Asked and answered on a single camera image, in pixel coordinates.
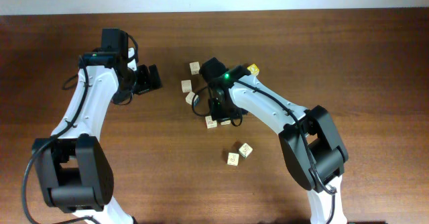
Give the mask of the wooden block yellow top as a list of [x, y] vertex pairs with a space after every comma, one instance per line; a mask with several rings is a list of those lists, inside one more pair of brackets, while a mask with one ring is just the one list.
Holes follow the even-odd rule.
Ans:
[[231, 120], [222, 121], [221, 125], [229, 125], [231, 124]]

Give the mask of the wooden block green R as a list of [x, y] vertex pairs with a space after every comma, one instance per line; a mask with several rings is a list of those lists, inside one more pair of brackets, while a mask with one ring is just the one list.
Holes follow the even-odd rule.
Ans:
[[206, 121], [206, 127], [208, 129], [215, 128], [218, 125], [217, 121], [213, 120], [210, 115], [205, 117], [205, 121]]

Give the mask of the wooden block red I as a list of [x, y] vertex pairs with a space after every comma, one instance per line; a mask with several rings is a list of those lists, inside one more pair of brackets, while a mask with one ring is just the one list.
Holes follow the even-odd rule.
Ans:
[[239, 148], [239, 154], [244, 158], [247, 158], [252, 153], [252, 151], [253, 151], [253, 148], [248, 143], [244, 143]]

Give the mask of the wooden block letter J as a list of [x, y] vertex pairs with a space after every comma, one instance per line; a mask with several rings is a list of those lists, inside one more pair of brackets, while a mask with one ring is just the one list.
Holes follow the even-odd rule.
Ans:
[[229, 152], [227, 156], [227, 164], [230, 166], [238, 166], [239, 164], [239, 154]]

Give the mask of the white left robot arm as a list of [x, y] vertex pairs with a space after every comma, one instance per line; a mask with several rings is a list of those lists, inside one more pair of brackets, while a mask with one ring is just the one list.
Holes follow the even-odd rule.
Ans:
[[102, 30], [101, 46], [78, 58], [69, 106], [48, 138], [37, 138], [21, 187], [23, 210], [29, 172], [36, 169], [44, 202], [87, 223], [135, 223], [113, 196], [112, 168], [99, 143], [109, 104], [127, 105], [135, 95], [161, 88], [156, 65], [139, 64], [134, 38], [117, 28]]

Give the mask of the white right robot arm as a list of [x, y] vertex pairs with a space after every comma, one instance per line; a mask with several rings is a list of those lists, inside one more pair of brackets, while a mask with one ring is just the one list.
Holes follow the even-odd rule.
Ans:
[[233, 123], [250, 113], [278, 135], [288, 172], [307, 192], [311, 223], [346, 223], [341, 182], [349, 154], [330, 113], [284, 99], [244, 66], [228, 69], [211, 58], [199, 73], [212, 120]]

